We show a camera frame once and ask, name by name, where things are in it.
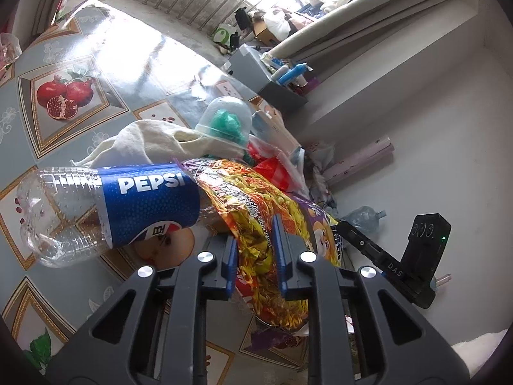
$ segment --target silver screw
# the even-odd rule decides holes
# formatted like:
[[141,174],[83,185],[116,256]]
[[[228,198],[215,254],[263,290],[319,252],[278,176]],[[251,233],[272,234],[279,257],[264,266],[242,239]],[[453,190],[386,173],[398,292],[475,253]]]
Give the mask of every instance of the silver screw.
[[303,262],[314,262],[317,255],[314,252],[303,252],[299,255]]
[[151,274],[153,274],[153,268],[151,266],[141,266],[138,270],[137,270],[137,275],[139,275],[140,277],[142,278],[147,278],[149,277]]
[[373,278],[376,276],[376,270],[371,266],[365,266],[360,269],[360,274],[362,274],[364,278]]
[[198,261],[207,263],[214,259],[214,255],[210,252],[200,252],[198,253]]

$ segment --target brown box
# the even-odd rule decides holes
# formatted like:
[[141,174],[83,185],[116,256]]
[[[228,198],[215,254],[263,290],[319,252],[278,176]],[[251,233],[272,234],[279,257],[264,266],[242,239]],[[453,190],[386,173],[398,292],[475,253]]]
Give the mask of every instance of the brown box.
[[269,29],[265,25],[264,21],[256,21],[253,23],[253,27],[255,28],[255,36],[256,38],[262,42],[264,45],[274,47],[280,41],[276,39],[273,33],[269,32]]

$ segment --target blue label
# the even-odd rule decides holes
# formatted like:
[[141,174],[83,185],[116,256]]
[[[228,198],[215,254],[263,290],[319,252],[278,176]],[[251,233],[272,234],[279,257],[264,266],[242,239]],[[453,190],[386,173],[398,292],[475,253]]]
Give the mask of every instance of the blue label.
[[199,188],[176,164],[100,168],[105,210],[98,206],[111,247],[190,227],[199,216]]

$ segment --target red pomegranate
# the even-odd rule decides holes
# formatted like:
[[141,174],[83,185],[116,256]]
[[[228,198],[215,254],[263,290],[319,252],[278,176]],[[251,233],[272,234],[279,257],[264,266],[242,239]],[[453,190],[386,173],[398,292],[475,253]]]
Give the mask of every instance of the red pomegranate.
[[88,79],[85,82],[80,79],[71,81],[67,87],[66,98],[75,100],[78,107],[83,107],[86,104],[89,104],[94,94],[93,88],[91,88],[92,84],[92,79]]
[[76,101],[66,99],[62,95],[53,97],[48,101],[48,115],[56,120],[67,120],[76,116],[78,107]]
[[46,105],[51,98],[59,95],[65,95],[66,91],[66,80],[61,79],[59,75],[54,75],[53,81],[42,83],[39,86],[38,91],[36,92],[36,98],[38,99],[38,103],[46,108]]

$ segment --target table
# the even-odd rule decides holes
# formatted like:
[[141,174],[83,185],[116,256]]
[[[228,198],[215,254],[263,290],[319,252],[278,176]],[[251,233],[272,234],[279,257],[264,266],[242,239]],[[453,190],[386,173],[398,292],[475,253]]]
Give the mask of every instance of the table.
[[[94,78],[86,105],[66,119],[39,105],[42,84],[77,77]],[[34,169],[83,159],[138,119],[193,128],[208,103],[222,95],[256,109],[265,103],[189,48],[97,0],[52,25],[0,80],[0,310],[42,373],[51,355],[143,261],[127,247],[65,269],[38,264],[19,234],[24,215],[18,183]],[[86,220],[77,222],[79,230]],[[193,227],[176,235],[196,251],[212,233]],[[243,301],[209,302],[209,384],[280,384],[303,366],[306,340],[253,352],[253,329],[253,314]]]

